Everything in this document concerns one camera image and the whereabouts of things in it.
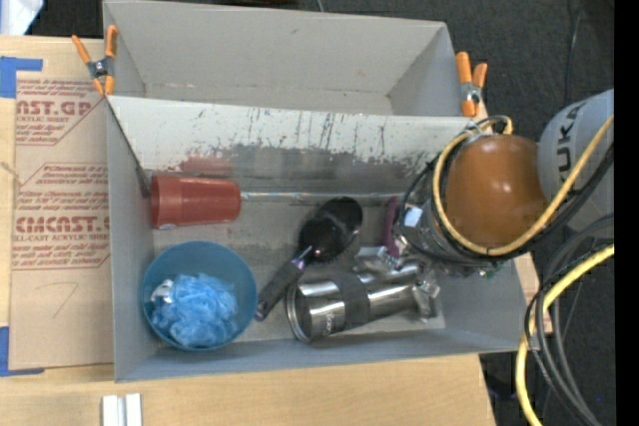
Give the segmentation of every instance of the scratch marks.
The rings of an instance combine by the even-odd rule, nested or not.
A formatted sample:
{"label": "scratch marks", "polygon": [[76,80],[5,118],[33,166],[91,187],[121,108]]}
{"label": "scratch marks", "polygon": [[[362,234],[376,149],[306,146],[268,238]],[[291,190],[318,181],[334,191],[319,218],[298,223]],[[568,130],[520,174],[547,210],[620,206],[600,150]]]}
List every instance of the scratch marks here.
{"label": "scratch marks", "polygon": [[73,294],[78,290],[78,288],[80,287],[80,284],[78,284],[77,282],[52,282],[50,284],[44,284],[42,286],[38,286],[36,287],[36,291],[38,289],[43,289],[45,287],[50,287],[50,286],[70,286],[71,287],[71,292],[64,298],[64,300],[62,301],[62,303],[60,304],[60,306],[56,309],[56,311],[53,313],[53,317],[55,318],[58,314],[60,314],[60,311],[64,308],[64,306],[67,304],[67,302],[71,299],[71,297],[73,296]]}

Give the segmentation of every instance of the gray panel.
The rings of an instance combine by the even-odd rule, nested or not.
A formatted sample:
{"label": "gray panel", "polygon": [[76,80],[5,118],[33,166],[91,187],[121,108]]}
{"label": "gray panel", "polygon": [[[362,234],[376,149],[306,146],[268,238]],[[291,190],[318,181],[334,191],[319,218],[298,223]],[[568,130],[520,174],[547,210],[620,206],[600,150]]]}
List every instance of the gray panel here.
{"label": "gray panel", "polygon": [[136,162],[119,125],[107,111],[109,213],[116,378],[158,348],[142,311],[142,276],[153,260],[148,200],[143,197]]}

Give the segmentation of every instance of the cardboard box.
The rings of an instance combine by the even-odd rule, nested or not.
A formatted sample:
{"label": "cardboard box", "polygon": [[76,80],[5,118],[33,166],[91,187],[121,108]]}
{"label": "cardboard box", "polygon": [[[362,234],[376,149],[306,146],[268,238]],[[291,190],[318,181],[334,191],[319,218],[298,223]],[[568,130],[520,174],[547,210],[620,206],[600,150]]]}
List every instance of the cardboard box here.
{"label": "cardboard box", "polygon": [[[140,299],[160,251],[216,241],[245,259],[261,287],[292,257],[306,215],[335,195],[361,200],[361,243],[379,244],[385,200],[467,120],[441,22],[150,1],[103,7],[105,28],[120,31],[107,115],[116,380],[516,349],[525,300],[510,263],[491,278],[441,275],[440,311],[425,323],[399,314],[307,345],[280,307],[213,352],[162,345]],[[153,230],[139,167],[146,180],[224,172],[243,191],[242,213]]]}
{"label": "cardboard box", "polygon": [[[104,55],[102,40],[85,45]],[[16,86],[3,99],[15,142],[15,163],[2,170],[12,213],[2,216],[11,235],[0,252],[2,269],[11,268],[10,279],[0,274],[11,284],[9,317],[0,299],[9,368],[112,362],[106,102],[71,38],[2,36],[0,55],[20,63],[0,77],[3,88],[9,79]]]}

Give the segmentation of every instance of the plastic container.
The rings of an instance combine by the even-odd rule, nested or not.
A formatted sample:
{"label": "plastic container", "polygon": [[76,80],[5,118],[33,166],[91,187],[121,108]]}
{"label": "plastic container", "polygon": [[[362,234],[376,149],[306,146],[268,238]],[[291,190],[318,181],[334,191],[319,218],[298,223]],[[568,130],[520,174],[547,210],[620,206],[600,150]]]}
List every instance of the plastic container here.
{"label": "plastic container", "polygon": [[230,180],[155,175],[151,180],[153,227],[228,222],[240,214],[240,188]]}
{"label": "plastic container", "polygon": [[0,34],[26,34],[44,0],[0,0]]}
{"label": "plastic container", "polygon": [[[177,275],[196,276],[200,273],[227,283],[237,300],[235,334],[224,343],[209,347],[186,347],[160,331],[152,321],[155,308],[151,295],[167,279]],[[147,268],[142,283],[142,307],[152,330],[167,344],[183,351],[209,351],[221,348],[239,337],[251,323],[258,306],[255,278],[244,260],[229,248],[212,241],[178,243],[160,253]]]}

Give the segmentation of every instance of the white object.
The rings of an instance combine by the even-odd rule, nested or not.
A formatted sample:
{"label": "white object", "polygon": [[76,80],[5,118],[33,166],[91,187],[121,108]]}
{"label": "white object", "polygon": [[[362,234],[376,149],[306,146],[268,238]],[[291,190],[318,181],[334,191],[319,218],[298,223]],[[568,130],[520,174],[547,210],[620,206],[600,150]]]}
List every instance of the white object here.
{"label": "white object", "polygon": [[142,396],[110,394],[102,397],[102,426],[142,426]]}
{"label": "white object", "polygon": [[44,0],[0,0],[0,34],[25,34],[43,5]]}
{"label": "white object", "polygon": [[[556,114],[544,128],[539,140],[537,173],[541,188],[549,201],[559,191],[599,128],[614,114],[614,99],[614,89],[609,89],[573,103]],[[577,178],[574,189],[579,191],[586,185],[613,142],[614,127],[608,130],[599,143],[591,160]],[[582,230],[604,215],[613,213],[614,187],[613,164],[568,225],[574,230]]]}

